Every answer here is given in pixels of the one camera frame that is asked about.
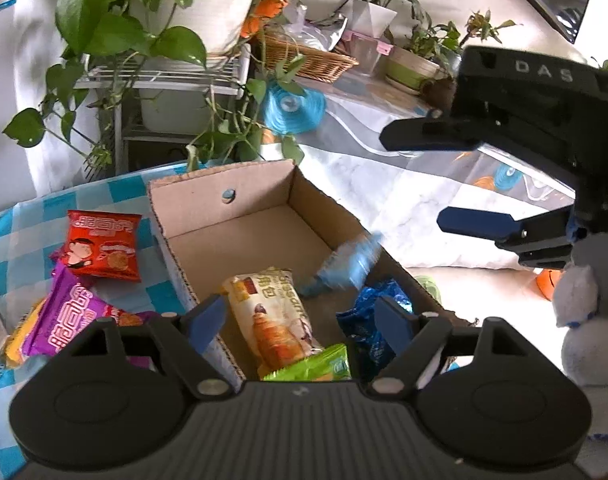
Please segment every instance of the green snack package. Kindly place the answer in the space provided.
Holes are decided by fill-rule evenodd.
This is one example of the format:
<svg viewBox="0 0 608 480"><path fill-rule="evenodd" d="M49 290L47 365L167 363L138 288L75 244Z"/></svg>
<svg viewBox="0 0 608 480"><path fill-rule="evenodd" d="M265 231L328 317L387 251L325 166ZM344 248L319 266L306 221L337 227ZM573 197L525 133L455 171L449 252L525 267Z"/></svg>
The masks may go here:
<svg viewBox="0 0 608 480"><path fill-rule="evenodd" d="M351 378L346 345L329 346L319 354L311 355L264 377L263 381L343 381Z"/></svg>

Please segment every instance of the yellow snack package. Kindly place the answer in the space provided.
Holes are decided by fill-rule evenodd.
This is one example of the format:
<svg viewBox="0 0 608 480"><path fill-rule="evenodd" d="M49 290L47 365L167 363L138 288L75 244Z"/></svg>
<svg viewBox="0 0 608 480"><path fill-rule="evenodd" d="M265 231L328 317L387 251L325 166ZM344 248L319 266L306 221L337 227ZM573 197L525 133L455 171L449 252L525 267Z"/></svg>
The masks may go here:
<svg viewBox="0 0 608 480"><path fill-rule="evenodd" d="M260 377L319 350L289 270L269 268L228 278L222 284Z"/></svg>
<svg viewBox="0 0 608 480"><path fill-rule="evenodd" d="M23 364L26 357L21 353L21 345L23 345L26 336L35 328L37 319L39 319L39 313L41 308L44 306L46 298L35 303L30 311L24 316L17 328L12 332L6 343L6 349L4 351L6 356L6 367L16 368Z"/></svg>

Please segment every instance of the croissant bread package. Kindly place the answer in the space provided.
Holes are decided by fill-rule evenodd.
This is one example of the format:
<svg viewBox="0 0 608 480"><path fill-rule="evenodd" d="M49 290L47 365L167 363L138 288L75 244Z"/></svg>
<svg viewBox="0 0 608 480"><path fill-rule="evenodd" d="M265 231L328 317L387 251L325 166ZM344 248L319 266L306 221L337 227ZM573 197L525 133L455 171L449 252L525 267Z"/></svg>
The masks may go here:
<svg viewBox="0 0 608 480"><path fill-rule="evenodd" d="M242 335L258 359L260 377L320 350L289 270L241 274L225 280L223 288Z"/></svg>

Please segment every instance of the stuffed toy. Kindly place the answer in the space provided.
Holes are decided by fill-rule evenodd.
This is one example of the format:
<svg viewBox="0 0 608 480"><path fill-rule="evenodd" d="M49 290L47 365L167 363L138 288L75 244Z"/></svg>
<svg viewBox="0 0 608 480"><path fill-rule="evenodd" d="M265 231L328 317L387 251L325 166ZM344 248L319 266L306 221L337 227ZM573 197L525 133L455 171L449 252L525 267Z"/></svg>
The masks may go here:
<svg viewBox="0 0 608 480"><path fill-rule="evenodd" d="M608 234L576 242L553 293L558 326L568 327L562 367L585 393L593 419L577 458L591 477L608 474Z"/></svg>

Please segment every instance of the table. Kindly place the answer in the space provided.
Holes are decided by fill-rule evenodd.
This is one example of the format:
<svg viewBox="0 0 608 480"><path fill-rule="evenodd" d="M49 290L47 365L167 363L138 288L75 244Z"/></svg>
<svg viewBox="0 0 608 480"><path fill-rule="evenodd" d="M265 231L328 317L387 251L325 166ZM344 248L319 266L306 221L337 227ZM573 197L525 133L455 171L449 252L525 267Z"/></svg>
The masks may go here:
<svg viewBox="0 0 608 480"><path fill-rule="evenodd" d="M16 326L30 306L49 292L54 264L48 256L65 241L69 209L142 215L136 234L142 282L98 280L94 289L101 299L129 312L184 312L151 233L146 196L148 181L184 172L185 164L176 164L130 173L19 203L1 212L0 314L7 327ZM0 380L0 480L9 478L24 463L10 432L8 405L44 362L42 356L31 358Z"/></svg>
<svg viewBox="0 0 608 480"><path fill-rule="evenodd" d="M421 99L349 70L335 83L298 78L325 95L325 114L297 136L301 170L353 213L404 267L519 269L517 256L490 240L443 233L447 206L527 218L572 204L572 189L514 156L484 145L474 152L387 152L388 123L426 115Z"/></svg>

